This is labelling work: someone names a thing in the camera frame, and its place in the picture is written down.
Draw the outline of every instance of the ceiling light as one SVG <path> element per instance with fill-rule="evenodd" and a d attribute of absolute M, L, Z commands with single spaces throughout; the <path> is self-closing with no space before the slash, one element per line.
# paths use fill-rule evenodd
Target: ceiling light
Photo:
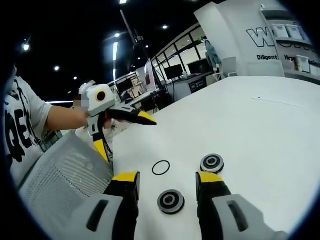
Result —
<path fill-rule="evenodd" d="M 30 45 L 29 44 L 23 44 L 23 50 L 24 51 L 28 51 L 30 49 Z"/>
<path fill-rule="evenodd" d="M 74 101 L 46 101 L 46 104 L 73 104 Z"/>
<path fill-rule="evenodd" d="M 118 42 L 113 44 L 113 61 L 117 60 Z"/>

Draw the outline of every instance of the office room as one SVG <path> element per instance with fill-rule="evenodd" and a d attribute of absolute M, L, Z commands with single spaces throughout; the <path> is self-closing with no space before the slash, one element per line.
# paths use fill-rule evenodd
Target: office room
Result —
<path fill-rule="evenodd" d="M 17 9 L 29 23 L 6 59 L 1 149 L 7 224 L 27 230 L 12 236 L 314 230 L 320 41 L 293 3 L 71 2 L 41 24 L 32 4 Z"/>

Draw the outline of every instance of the rubber ring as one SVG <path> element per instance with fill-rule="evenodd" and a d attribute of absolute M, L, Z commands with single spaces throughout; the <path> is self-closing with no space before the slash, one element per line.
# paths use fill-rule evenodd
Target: rubber ring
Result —
<path fill-rule="evenodd" d="M 164 171 L 163 173 L 155 173 L 155 166 L 157 166 L 157 165 L 160 164 L 160 163 L 167 163 L 167 164 L 168 164 L 168 169 L 167 169 L 166 171 Z M 158 161 L 155 165 L 153 165 L 153 167 L 152 167 L 152 173 L 153 173 L 154 175 L 156 175 L 156 176 L 161 176 L 161 175 L 166 174 L 166 173 L 169 171 L 170 167 L 171 167 L 170 162 L 168 162 L 167 160 L 161 160 L 161 161 Z"/>

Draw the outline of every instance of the person's arm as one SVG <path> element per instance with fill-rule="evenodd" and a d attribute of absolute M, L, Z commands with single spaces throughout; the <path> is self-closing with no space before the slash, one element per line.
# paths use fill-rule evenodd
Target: person's arm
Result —
<path fill-rule="evenodd" d="M 23 94 L 29 101 L 30 121 L 38 138 L 45 129 L 60 131 L 85 127 L 87 114 L 77 109 L 53 106 L 45 103 L 22 78 L 18 79 Z"/>
<path fill-rule="evenodd" d="M 87 113 L 77 109 L 61 106 L 52 106 L 49 111 L 45 127 L 48 130 L 61 131 L 86 127 L 88 125 Z"/>

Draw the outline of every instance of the desk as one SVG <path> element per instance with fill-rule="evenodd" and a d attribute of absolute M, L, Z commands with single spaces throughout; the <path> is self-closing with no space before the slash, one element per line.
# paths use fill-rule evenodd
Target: desk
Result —
<path fill-rule="evenodd" d="M 290 233 L 320 183 L 320 86 L 291 78 L 229 77 L 166 107 L 157 126 L 133 125 L 113 141 L 114 174 L 140 171 L 141 240 L 200 240 L 196 172 L 211 153 L 230 191 L 264 213 L 267 225 Z M 167 160 L 170 170 L 152 173 Z M 184 209 L 165 215 L 158 196 L 176 189 Z"/>
<path fill-rule="evenodd" d="M 141 96 L 138 96 L 137 98 L 135 98 L 133 101 L 129 102 L 127 105 L 132 107 L 138 103 L 141 103 L 143 100 L 151 97 L 152 95 L 157 94 L 158 92 L 160 92 L 160 89 L 156 89 L 153 91 L 147 91 L 146 93 L 142 94 Z"/>
<path fill-rule="evenodd" d="M 213 81 L 208 81 L 209 78 L 213 77 L 213 72 L 208 72 L 205 74 L 200 74 L 197 76 L 190 76 L 187 78 L 175 80 L 173 83 L 168 84 L 167 91 L 173 97 L 174 101 L 180 101 L 181 99 L 193 94 L 193 91 L 191 90 L 191 85 L 200 81 L 204 83 L 203 87 L 209 86 L 213 83 Z"/>

